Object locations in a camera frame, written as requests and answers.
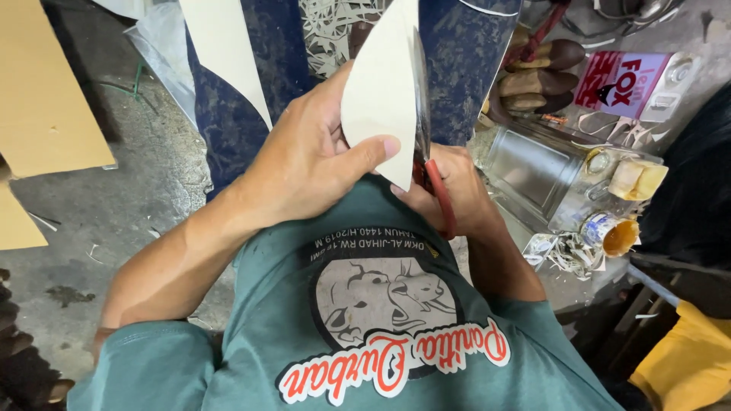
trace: forearm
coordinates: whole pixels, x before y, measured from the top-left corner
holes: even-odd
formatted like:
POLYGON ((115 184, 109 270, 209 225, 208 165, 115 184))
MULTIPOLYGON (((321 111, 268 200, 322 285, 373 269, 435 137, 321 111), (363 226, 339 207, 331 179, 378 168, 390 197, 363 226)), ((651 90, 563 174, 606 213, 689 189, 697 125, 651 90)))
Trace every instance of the forearm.
POLYGON ((124 264, 107 294, 100 328, 188 317, 237 250, 258 231, 255 210, 223 191, 124 264))
POLYGON ((483 234, 467 238, 469 272, 482 296, 519 301, 544 301, 546 294, 536 272, 516 247, 505 223, 490 224, 483 234))

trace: scissors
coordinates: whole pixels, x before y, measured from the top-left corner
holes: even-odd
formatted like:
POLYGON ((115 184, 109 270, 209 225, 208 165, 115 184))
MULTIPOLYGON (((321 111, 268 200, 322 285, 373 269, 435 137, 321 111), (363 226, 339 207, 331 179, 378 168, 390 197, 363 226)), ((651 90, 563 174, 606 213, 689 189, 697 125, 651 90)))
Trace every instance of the scissors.
POLYGON ((414 167, 412 177, 414 182, 423 187, 429 194, 436 197, 444 217, 445 231, 439 232, 447 241, 455 237, 457 219, 452 209, 447 187, 436 162, 429 158, 431 146, 431 120, 429 115, 429 92, 426 82, 426 57, 424 45, 421 43, 419 31, 414 27, 414 89, 416 91, 416 141, 414 144, 414 167))

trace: hand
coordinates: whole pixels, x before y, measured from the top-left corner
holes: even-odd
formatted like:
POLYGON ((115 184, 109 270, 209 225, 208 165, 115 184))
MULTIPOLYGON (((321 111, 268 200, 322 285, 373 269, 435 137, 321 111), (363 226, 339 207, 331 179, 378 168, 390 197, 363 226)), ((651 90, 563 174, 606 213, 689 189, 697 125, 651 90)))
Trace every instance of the hand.
MULTIPOLYGON (((431 158, 436 162, 447 187, 457 219, 457 235, 478 237, 504 224, 497 207, 490 200, 482 179, 474 169, 472 157, 464 147, 431 144, 431 158)), ((439 201, 412 181, 408 192, 391 184, 391 192, 407 206, 424 216, 437 230, 444 230, 439 201)))
POLYGON ((292 100, 267 136, 254 163, 224 192, 258 210, 262 227, 318 216, 364 174, 393 157, 397 138, 380 135, 349 148, 340 125, 340 102, 352 63, 292 100))

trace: brown cardboard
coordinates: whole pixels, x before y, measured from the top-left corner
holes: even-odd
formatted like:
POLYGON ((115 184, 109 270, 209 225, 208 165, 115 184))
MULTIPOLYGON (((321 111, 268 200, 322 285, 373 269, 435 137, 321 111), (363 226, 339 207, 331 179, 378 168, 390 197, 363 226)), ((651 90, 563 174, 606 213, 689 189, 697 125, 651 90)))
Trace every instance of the brown cardboard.
MULTIPOLYGON (((0 1, 0 155, 13 178, 114 163, 38 0, 0 1)), ((45 245, 0 178, 0 249, 45 245)))

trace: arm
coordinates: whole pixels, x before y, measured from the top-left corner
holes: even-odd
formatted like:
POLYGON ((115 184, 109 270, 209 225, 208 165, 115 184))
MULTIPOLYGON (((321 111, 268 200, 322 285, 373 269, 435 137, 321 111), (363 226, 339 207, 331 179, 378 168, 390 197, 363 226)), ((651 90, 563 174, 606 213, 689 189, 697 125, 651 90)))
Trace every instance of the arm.
MULTIPOLYGON (((457 235, 467 236, 469 271, 477 291, 486 298, 499 295, 519 301, 545 300, 541 281, 510 238, 467 150, 433 143, 431 158, 450 194, 457 235)), ((408 192, 396 186, 391 190, 435 228, 444 226, 439 203, 423 188, 412 184, 408 192)))
POLYGON ((120 268, 94 337, 97 358, 124 325, 188 317, 258 230, 320 215, 398 152, 391 136, 354 148, 343 141, 340 101, 351 66, 293 100, 245 174, 120 268))

